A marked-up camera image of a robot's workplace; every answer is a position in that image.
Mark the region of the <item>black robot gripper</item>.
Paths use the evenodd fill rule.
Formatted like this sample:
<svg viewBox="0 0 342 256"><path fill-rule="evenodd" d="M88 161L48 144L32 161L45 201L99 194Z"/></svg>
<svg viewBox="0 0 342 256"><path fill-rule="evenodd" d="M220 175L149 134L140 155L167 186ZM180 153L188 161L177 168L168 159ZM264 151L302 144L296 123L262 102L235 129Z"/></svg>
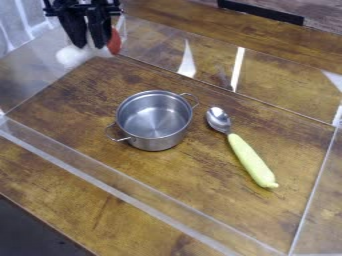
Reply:
<svg viewBox="0 0 342 256"><path fill-rule="evenodd" d="M95 47L101 49L111 38L111 17L123 13L119 0L42 0L46 17L57 16L72 44L83 48L87 44L88 30Z"/></svg>

